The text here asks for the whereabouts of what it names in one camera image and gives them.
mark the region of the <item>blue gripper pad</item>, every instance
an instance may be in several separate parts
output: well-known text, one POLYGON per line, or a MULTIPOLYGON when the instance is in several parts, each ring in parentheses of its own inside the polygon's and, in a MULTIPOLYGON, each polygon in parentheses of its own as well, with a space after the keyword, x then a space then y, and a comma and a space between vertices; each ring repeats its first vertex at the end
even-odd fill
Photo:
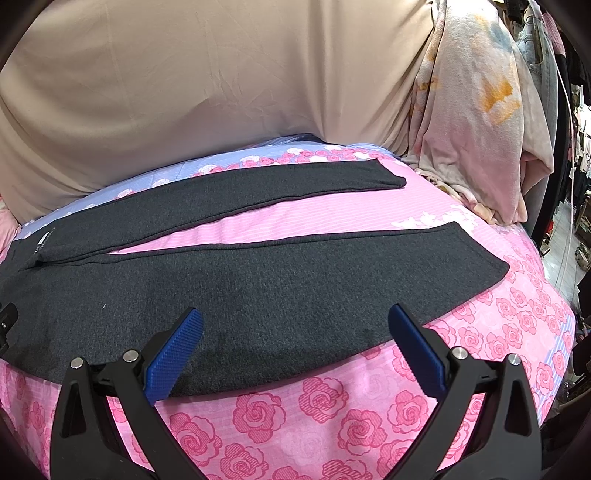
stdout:
POLYGON ((150 405, 168 398, 202 334, 203 317, 193 309, 146 369, 144 394, 150 405))
POLYGON ((445 367, 419 327, 398 304, 390 308, 388 327, 423 393, 438 401, 442 400, 447 394, 445 367))

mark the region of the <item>denim jeans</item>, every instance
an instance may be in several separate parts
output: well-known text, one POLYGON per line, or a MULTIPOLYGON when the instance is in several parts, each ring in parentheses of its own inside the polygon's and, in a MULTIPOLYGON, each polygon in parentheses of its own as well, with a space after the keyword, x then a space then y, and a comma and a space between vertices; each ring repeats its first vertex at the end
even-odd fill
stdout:
MULTIPOLYGON (((550 141, 554 148, 558 122, 558 69, 554 58, 552 42, 546 33, 540 7, 529 0, 530 9, 526 14, 525 25, 517 37, 517 46, 527 63, 535 88, 538 90, 544 116, 548 124, 550 141)), ((542 179, 525 195, 528 220, 525 230, 531 234, 540 213, 548 177, 542 179)))

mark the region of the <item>hanging clothes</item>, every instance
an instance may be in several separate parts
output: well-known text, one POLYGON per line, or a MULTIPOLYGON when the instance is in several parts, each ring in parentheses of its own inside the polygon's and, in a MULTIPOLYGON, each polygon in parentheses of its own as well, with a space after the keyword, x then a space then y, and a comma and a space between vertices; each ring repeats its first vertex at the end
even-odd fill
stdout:
POLYGON ((567 180, 569 180, 570 110, 567 98, 570 98, 570 81, 566 57, 557 54, 556 64, 564 87, 566 88, 566 94, 561 84, 558 90, 558 121, 556 142, 554 144, 554 172, 548 177, 544 200, 542 201, 538 219, 531 233, 531 239, 538 246, 538 249, 542 245, 544 235, 548 231, 556 207, 564 199, 564 191, 567 180))
MULTIPOLYGON (((558 121, 558 72, 554 59, 554 47, 546 32, 544 18, 539 5, 530 0, 525 12, 525 25, 517 38, 517 46, 531 72, 535 88, 538 90, 552 148, 556 140, 558 121)), ((548 177, 541 179, 524 196, 527 208, 525 230, 531 235, 540 214, 542 202, 548 185, 548 177)))
POLYGON ((403 160, 446 183, 485 220, 525 221, 522 195, 554 168, 528 66, 492 4, 438 0, 433 7, 435 32, 415 81, 403 160))
POLYGON ((585 105, 591 105, 591 76, 569 39, 563 34, 561 34, 561 38, 566 50, 570 83, 583 87, 583 102, 585 105))

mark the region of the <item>beige fabric backdrop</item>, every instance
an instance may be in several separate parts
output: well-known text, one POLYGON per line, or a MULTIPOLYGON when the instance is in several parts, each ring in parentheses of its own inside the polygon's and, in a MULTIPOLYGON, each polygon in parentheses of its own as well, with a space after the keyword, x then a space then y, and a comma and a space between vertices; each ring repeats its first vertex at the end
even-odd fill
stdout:
POLYGON ((0 73, 0 192, 25 222, 280 135, 408 146, 427 0, 56 0, 0 73))

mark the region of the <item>bed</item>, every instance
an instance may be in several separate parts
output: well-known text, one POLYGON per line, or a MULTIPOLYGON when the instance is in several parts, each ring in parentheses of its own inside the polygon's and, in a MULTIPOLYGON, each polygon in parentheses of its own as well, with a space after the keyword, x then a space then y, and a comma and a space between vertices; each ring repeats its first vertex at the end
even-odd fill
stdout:
MULTIPOLYGON (((500 360, 510 352, 518 353, 541 422, 566 369, 575 320, 545 280, 534 244, 519 225, 488 225, 383 148, 327 145, 297 136, 189 160, 114 184, 26 223, 17 238, 26 238, 74 212, 191 176, 370 158, 405 177, 407 185, 396 192, 341 193, 282 202, 113 254, 457 222, 505 260, 509 273, 496 286, 428 326, 449 346, 461 345, 477 358, 500 360)), ((430 254, 437 261, 437 252, 430 254)), ((59 389, 57 384, 0 361, 2 408, 21 446, 47 476, 59 389)), ((117 399, 110 398, 109 404, 131 457, 149 467, 117 399)), ((481 405, 482 397, 475 396, 442 467, 460 458, 481 405)), ((434 406, 393 341, 291 381, 229 394, 169 398, 156 405, 175 438, 210 480, 383 478, 418 435, 434 406)))

